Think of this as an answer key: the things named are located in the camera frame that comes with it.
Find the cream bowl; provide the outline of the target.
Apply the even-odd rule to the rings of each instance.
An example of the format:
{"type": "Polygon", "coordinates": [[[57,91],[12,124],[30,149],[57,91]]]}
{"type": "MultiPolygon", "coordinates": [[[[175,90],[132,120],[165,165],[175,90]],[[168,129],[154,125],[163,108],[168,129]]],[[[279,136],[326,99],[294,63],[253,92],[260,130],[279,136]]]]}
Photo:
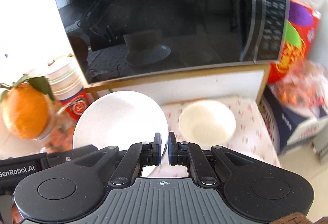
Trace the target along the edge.
{"type": "Polygon", "coordinates": [[[179,132],[183,140],[209,150],[228,143],[236,131],[236,118],[223,103],[201,100],[188,105],[179,116],[179,132]]]}

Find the small white bowl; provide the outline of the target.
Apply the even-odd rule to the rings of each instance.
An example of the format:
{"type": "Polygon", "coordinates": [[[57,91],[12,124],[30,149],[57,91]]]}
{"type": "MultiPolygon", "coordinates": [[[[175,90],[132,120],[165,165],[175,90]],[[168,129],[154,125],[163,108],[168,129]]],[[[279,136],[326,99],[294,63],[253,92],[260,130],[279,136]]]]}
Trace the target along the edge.
{"type": "Polygon", "coordinates": [[[94,145],[99,150],[117,146],[126,150],[139,142],[153,142],[161,134],[164,153],[169,135],[165,113],[150,97],[135,91],[117,91],[97,99],[82,113],[73,133],[73,148],[94,145]]]}

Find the white plate swirl pattern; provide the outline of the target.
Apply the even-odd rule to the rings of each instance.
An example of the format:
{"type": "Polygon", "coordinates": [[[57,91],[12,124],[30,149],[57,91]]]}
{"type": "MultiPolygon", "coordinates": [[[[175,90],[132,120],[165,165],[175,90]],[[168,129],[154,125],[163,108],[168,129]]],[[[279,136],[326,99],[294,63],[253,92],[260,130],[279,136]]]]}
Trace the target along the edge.
{"type": "Polygon", "coordinates": [[[141,177],[156,177],[161,172],[161,169],[164,168],[165,165],[168,165],[168,145],[165,145],[161,148],[161,154],[156,156],[154,159],[154,163],[152,165],[144,165],[141,177]]]}

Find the glass jar with kumquats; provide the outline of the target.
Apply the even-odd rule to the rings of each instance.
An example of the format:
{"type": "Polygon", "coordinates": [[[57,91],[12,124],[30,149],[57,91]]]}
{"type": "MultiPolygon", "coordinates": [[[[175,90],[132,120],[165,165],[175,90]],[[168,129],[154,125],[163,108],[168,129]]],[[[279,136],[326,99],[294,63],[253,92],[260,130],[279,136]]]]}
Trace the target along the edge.
{"type": "Polygon", "coordinates": [[[54,153],[73,149],[73,133],[77,121],[59,102],[49,103],[48,124],[39,137],[33,139],[39,153],[54,153]]]}

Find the large orange on jar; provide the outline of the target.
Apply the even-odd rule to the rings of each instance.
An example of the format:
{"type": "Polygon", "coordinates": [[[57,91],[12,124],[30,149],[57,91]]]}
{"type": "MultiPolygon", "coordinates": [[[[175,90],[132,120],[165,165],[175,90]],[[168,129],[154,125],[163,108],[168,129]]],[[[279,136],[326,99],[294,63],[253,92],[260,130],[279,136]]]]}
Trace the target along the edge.
{"type": "Polygon", "coordinates": [[[7,130],[21,139],[39,137],[49,122],[49,105],[55,97],[48,79],[24,74],[11,85],[1,83],[2,118],[7,130]]]}

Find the cherry print tablecloth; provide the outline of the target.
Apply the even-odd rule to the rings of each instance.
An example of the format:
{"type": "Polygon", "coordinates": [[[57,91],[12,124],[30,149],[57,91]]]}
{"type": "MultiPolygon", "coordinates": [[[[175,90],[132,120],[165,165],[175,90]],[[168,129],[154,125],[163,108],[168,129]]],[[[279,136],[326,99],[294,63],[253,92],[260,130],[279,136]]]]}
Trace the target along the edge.
{"type": "Polygon", "coordinates": [[[174,132],[179,142],[193,142],[206,150],[220,145],[281,166],[257,103],[249,98],[231,96],[167,106],[152,102],[141,109],[151,124],[159,120],[164,134],[174,132]]]}

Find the white cabinet gold trim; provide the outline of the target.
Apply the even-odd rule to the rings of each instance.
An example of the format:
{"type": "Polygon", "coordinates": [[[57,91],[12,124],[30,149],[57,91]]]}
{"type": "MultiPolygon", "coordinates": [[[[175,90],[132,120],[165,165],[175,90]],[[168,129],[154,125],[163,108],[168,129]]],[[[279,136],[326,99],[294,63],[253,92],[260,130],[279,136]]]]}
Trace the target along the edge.
{"type": "Polygon", "coordinates": [[[83,80],[83,83],[92,101],[110,92],[127,90],[145,94],[159,105],[226,96],[259,102],[269,73],[269,64],[239,65],[170,71],[93,84],[83,80]]]}

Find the dark blue Ganten box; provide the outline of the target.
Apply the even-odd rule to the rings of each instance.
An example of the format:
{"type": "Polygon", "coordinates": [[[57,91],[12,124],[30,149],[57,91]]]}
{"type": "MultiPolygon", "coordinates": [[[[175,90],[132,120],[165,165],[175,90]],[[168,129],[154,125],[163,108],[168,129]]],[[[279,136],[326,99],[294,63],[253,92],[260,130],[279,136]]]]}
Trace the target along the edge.
{"type": "Polygon", "coordinates": [[[285,106],[271,86],[265,87],[259,109],[279,156],[310,143],[327,125],[326,106],[285,106]]]}

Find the stack of paper cups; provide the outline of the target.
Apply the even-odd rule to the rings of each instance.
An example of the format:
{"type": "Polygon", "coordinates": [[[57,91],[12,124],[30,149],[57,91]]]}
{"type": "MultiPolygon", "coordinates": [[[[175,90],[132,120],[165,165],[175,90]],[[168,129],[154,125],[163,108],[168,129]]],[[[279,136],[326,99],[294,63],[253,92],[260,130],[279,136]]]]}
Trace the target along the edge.
{"type": "Polygon", "coordinates": [[[76,60],[73,57],[55,60],[47,68],[46,78],[55,98],[78,121],[90,103],[77,71],[76,60]]]}

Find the plastic bag of kumquats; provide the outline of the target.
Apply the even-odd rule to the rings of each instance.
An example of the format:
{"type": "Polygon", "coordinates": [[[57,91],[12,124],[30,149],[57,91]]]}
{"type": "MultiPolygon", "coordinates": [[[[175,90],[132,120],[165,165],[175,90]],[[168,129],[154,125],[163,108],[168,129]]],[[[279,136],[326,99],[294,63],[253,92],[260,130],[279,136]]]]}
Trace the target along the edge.
{"type": "Polygon", "coordinates": [[[285,106],[327,106],[327,70],[312,61],[298,61],[282,80],[271,85],[271,91],[285,106]]]}

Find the black Midea microwave oven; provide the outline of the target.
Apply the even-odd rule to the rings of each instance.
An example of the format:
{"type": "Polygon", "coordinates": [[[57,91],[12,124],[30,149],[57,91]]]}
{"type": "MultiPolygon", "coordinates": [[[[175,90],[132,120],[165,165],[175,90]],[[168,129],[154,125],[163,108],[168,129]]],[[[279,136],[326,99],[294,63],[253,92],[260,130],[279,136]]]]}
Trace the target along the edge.
{"type": "Polygon", "coordinates": [[[55,0],[88,83],[275,62],[289,0],[55,0]]]}

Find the red gift box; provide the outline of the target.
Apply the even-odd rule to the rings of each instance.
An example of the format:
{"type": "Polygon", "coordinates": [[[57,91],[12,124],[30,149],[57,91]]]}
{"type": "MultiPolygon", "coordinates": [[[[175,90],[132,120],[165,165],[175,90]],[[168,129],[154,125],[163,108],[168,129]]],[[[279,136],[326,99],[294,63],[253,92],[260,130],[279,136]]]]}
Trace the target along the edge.
{"type": "Polygon", "coordinates": [[[319,11],[291,1],[286,34],[278,63],[272,63],[268,84],[284,78],[294,63],[307,58],[321,19],[319,11]]]}

